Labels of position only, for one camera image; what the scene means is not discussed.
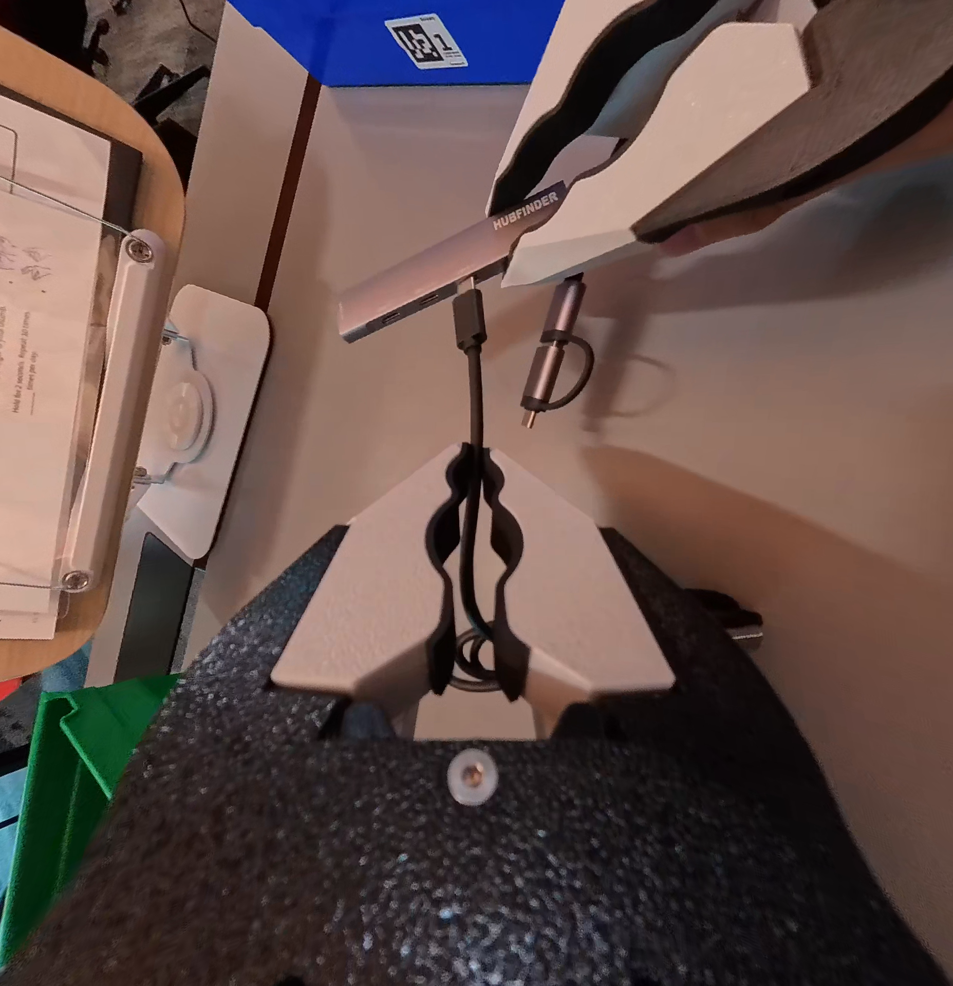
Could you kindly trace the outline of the white instruction sheet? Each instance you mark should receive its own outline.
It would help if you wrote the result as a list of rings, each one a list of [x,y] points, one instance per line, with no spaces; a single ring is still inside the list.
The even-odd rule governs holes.
[[[111,143],[0,93],[0,191],[102,219]]]

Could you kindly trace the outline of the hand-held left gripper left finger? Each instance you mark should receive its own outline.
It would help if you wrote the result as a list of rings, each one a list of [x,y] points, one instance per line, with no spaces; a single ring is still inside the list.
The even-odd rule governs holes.
[[[470,444],[450,445],[352,519],[273,684],[344,697],[446,690],[457,628],[445,561],[471,474]]]

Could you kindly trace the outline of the grey USB hub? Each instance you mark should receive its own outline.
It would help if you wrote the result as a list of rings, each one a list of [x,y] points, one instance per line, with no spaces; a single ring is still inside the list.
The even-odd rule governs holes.
[[[558,181],[347,289],[337,302],[340,337],[356,342],[504,273],[520,238],[544,225],[567,193]]]

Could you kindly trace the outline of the black chair base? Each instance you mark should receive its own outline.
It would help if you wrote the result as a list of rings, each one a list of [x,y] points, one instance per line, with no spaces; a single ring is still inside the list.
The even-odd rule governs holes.
[[[88,1],[90,74],[149,124],[187,189],[223,1]]]

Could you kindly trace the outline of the green plastic bin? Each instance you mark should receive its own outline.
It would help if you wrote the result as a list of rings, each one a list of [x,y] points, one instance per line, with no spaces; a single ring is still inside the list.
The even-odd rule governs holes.
[[[0,923],[0,971],[70,882],[180,674],[45,693],[31,735]]]

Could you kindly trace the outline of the white marker sticker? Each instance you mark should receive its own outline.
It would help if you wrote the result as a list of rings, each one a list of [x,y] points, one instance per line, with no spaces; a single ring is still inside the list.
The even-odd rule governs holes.
[[[468,68],[469,62],[437,14],[384,21],[384,27],[419,70]]]

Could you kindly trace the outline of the wooden document stand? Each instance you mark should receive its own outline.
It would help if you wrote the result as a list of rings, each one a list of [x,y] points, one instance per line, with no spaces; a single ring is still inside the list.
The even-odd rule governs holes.
[[[209,444],[215,401],[195,369],[189,315],[171,314],[184,194],[160,138],[98,80],[0,27],[0,93],[111,143],[95,351],[80,424],[80,476],[66,531],[59,617],[45,640],[0,640],[0,682],[43,671],[96,634],[107,608],[130,506],[170,518],[187,552],[208,550],[212,528],[176,523],[189,507],[159,503],[159,486]]]

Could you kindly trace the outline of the grey framed dark panel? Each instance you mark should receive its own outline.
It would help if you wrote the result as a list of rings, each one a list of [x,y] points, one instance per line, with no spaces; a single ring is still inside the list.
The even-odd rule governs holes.
[[[145,535],[113,684],[174,671],[195,570],[159,536]]]

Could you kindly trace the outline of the blue plastic bin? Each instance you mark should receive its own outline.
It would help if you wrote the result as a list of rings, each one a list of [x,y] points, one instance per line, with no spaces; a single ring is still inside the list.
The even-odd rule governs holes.
[[[561,1],[233,1],[328,88],[519,85],[532,80]],[[468,68],[419,70],[384,27],[437,14]]]

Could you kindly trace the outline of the person's right hand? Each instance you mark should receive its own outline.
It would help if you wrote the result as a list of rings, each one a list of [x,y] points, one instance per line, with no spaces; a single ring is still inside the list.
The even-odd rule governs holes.
[[[750,236],[773,225],[783,215],[828,191],[858,179],[877,174],[891,174],[950,154],[953,154],[953,101],[938,117],[917,133],[847,176],[835,179],[816,191],[786,201],[757,206],[689,225],[662,242],[659,251],[667,257],[680,257],[696,253],[719,242]]]

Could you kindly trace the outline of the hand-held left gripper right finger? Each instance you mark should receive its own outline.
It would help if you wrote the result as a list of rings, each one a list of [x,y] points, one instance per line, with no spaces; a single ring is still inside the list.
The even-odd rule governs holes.
[[[485,450],[490,543],[504,564],[492,646],[506,697],[573,705],[670,690],[676,676],[595,522]]]

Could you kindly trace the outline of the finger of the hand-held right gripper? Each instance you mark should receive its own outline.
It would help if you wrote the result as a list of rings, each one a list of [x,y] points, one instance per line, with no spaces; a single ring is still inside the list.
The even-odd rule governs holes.
[[[541,56],[488,197],[489,216],[527,199],[583,135],[632,140],[680,64],[754,1],[567,1]]]
[[[667,79],[634,140],[581,175],[555,214],[519,238],[503,287],[559,281],[637,253],[642,221],[810,88],[792,24],[711,31]]]

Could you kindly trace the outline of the blue header exercise sheet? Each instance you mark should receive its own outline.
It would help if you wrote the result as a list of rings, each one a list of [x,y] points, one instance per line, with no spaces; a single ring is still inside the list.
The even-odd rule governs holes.
[[[102,240],[0,179],[0,640],[50,639],[59,617]]]

